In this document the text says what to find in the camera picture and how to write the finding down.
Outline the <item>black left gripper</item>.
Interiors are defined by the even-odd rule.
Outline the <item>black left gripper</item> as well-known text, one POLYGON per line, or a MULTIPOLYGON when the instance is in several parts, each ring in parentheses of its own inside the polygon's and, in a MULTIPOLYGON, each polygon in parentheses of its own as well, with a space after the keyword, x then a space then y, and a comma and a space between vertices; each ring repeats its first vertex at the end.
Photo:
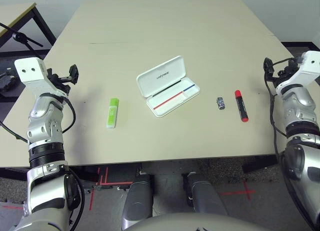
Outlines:
POLYGON ((47 78, 48 80, 60 91, 69 95, 70 86, 65 83, 77 84, 79 78, 79 71, 76 64, 73 64, 69 68, 69 76, 59 77, 57 74, 52 72, 51 68, 47 69, 47 78))

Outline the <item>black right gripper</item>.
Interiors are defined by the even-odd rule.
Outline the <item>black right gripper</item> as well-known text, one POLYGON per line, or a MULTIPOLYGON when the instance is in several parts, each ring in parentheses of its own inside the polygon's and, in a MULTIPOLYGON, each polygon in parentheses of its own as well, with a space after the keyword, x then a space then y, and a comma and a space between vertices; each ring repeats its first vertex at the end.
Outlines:
POLYGON ((299 65, 296 58, 286 58, 284 60, 278 61, 273 64, 273 61, 266 57, 263 62, 263 70, 266 79, 272 79, 274 74, 273 66, 284 63, 288 61, 288 65, 284 68, 284 70, 280 70, 277 75, 278 77, 274 79, 273 85, 276 88, 282 82, 287 81, 291 78, 299 69, 299 65))

